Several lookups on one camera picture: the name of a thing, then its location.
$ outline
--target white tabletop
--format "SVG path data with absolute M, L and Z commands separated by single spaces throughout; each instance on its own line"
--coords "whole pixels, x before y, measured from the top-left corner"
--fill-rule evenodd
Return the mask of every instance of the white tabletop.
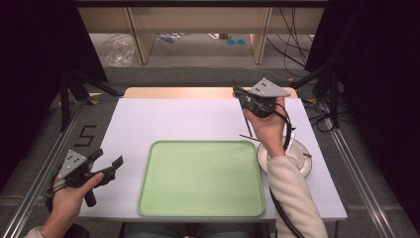
M 337 194 L 302 102 L 286 98 L 295 139 L 312 155 L 306 181 L 324 220 L 343 220 L 347 213 Z M 151 144 L 159 140 L 244 140 L 249 135 L 238 99 L 121 98 L 102 142 L 104 155 L 93 171 L 109 167 L 119 156 L 124 165 L 116 179 L 94 189 L 97 204 L 84 203 L 81 217 L 118 221 L 264 221 L 275 219 L 275 208 L 262 170 L 265 211 L 258 217 L 145 217 L 138 211 L 140 190 Z

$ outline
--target hand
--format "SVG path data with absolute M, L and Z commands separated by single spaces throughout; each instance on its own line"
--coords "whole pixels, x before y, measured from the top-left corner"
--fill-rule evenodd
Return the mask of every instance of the hand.
M 93 189 L 104 175 L 95 175 L 83 186 L 78 188 L 66 187 L 54 194 L 52 200 L 52 213 L 46 224 L 41 228 L 41 234 L 46 237 L 62 237 L 80 213 L 83 197 Z
M 276 103 L 284 107 L 284 97 L 277 97 Z M 280 106 L 276 106 L 275 110 L 286 117 L 286 113 Z M 267 149 L 268 155 L 273 158 L 284 156 L 283 149 L 283 130 L 285 122 L 279 116 L 271 114 L 265 118 L 259 118 L 248 109 L 244 109 L 245 117 L 254 127 L 257 138 Z

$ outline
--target light green tray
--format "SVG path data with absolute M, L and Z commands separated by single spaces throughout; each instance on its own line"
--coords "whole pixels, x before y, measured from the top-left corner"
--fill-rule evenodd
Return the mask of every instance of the light green tray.
M 158 141 L 149 154 L 144 216 L 258 216 L 264 210 L 256 148 L 248 141 Z

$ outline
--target white plate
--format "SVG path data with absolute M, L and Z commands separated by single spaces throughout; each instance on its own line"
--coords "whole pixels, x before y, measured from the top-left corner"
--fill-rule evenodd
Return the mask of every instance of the white plate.
M 309 175 L 312 169 L 312 157 L 308 150 L 299 141 L 296 139 L 293 140 L 290 152 L 286 156 L 293 157 L 297 161 L 300 172 L 305 177 Z M 269 155 L 263 144 L 260 144 L 259 148 L 257 149 L 257 157 L 259 159 L 262 170 L 266 172 L 266 163 L 268 161 Z

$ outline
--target white sleeve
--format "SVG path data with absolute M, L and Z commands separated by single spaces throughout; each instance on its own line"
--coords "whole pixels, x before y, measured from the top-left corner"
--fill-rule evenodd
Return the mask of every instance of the white sleeve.
M 269 184 L 291 223 L 305 237 L 327 237 L 324 222 L 296 160 L 281 156 L 267 163 Z M 277 237 L 295 237 L 276 211 Z
M 32 228 L 25 238 L 45 238 L 40 232 L 41 227 L 42 226 Z

